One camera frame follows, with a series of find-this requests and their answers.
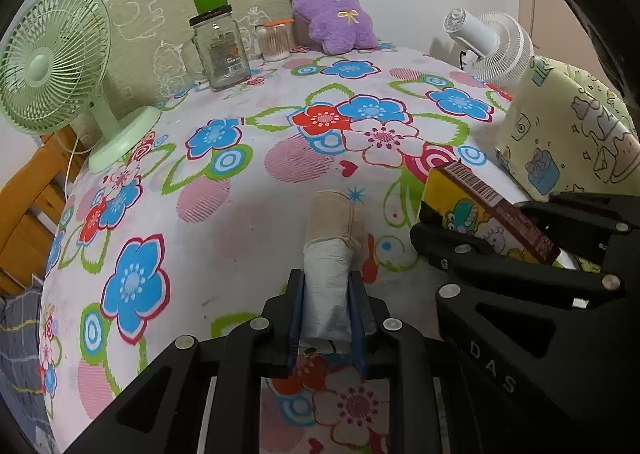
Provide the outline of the small cotton swab jar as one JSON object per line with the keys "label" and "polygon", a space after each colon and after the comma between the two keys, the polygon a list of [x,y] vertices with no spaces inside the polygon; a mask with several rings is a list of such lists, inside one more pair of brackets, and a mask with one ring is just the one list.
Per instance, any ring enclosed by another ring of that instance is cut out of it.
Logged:
{"label": "small cotton swab jar", "polygon": [[295,46],[293,24],[294,19],[288,18],[255,26],[262,58],[268,62],[274,62],[291,55],[291,50]]}

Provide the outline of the yellow patterned storage box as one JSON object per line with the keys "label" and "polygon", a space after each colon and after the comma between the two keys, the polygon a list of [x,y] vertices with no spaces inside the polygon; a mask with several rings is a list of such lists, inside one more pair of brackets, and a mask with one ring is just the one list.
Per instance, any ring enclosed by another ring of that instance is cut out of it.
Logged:
{"label": "yellow patterned storage box", "polygon": [[560,192],[639,194],[639,137],[626,104],[576,66],[530,58],[496,149],[537,201]]}

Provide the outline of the purple plush bunny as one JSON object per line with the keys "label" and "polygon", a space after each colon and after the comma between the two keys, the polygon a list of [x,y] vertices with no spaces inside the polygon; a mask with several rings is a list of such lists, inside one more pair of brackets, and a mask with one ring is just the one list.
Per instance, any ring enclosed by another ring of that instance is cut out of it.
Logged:
{"label": "purple plush bunny", "polygon": [[378,47],[371,17],[359,0],[291,0],[294,16],[306,23],[308,37],[326,55]]}

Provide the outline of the white standing fan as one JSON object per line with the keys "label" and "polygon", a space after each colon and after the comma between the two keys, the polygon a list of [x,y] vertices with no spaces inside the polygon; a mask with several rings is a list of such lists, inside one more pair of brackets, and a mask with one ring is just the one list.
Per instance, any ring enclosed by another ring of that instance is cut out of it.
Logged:
{"label": "white standing fan", "polygon": [[463,8],[451,9],[442,24],[464,50],[462,68],[482,82],[512,94],[529,66],[534,45],[513,17],[486,12],[475,17]]}

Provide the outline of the green desk fan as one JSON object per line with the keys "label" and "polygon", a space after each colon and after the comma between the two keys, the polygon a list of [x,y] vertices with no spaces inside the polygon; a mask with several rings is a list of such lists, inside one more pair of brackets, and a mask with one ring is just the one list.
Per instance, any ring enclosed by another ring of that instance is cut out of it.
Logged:
{"label": "green desk fan", "polygon": [[102,86],[111,48],[103,0],[37,0],[1,51],[1,113],[23,133],[38,136],[89,113],[102,137],[89,153],[88,167],[94,174],[106,170],[160,119],[152,106],[115,117]]}

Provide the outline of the floral tablecloth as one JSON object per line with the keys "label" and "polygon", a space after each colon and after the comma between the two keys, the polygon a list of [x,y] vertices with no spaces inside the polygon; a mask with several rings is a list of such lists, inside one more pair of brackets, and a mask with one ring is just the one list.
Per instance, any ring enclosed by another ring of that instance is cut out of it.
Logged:
{"label": "floral tablecloth", "polygon": [[364,220],[356,267],[396,317],[435,336],[440,273],[409,231],[448,162],[511,201],[570,188],[570,163],[510,96],[411,49],[383,45],[260,63],[228,92],[190,86],[160,122],[70,190],[41,299],[44,408],[61,451],[177,336],[230,333],[303,263],[321,190]]}

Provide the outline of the grey plaid cushion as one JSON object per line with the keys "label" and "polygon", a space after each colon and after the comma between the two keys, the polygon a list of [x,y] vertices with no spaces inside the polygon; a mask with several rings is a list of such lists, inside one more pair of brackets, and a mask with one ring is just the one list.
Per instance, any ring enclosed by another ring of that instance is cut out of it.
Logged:
{"label": "grey plaid cushion", "polygon": [[39,375],[42,287],[1,298],[1,396],[21,433],[38,453],[58,453]]}

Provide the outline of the yellow cartoon tissue pack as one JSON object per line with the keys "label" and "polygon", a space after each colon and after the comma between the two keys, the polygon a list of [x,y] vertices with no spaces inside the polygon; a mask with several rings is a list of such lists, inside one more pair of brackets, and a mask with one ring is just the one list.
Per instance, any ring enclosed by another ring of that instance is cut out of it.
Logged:
{"label": "yellow cartoon tissue pack", "polygon": [[523,211],[459,162],[430,171],[422,202],[443,228],[484,240],[506,258],[552,265],[560,255],[559,246]]}

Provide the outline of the glass jar green lid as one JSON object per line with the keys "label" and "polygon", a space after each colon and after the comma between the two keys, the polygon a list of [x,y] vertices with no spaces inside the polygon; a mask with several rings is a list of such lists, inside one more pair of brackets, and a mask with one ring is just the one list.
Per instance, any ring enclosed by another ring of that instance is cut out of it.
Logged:
{"label": "glass jar green lid", "polygon": [[224,90],[250,77],[239,25],[228,0],[193,0],[196,15],[189,19],[202,75],[214,90]]}

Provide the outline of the green patterned board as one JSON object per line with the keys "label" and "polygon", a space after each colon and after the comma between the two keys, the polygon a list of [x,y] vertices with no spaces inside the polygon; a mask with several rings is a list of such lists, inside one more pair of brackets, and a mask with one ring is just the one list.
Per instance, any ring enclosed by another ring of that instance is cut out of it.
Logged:
{"label": "green patterned board", "polygon": [[[259,56],[258,25],[287,17],[288,0],[230,0],[247,57]],[[115,116],[180,94],[193,81],[182,45],[192,37],[193,0],[108,0],[112,50],[104,92]]]}

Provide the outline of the orange wooden chair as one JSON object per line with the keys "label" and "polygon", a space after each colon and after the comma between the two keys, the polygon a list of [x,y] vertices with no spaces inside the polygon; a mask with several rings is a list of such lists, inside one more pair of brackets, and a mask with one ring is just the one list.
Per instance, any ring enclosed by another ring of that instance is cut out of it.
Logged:
{"label": "orange wooden chair", "polygon": [[42,278],[54,232],[38,218],[59,223],[64,207],[58,177],[74,180],[84,165],[84,145],[65,127],[40,138],[40,147],[1,189],[1,294],[18,295]]}

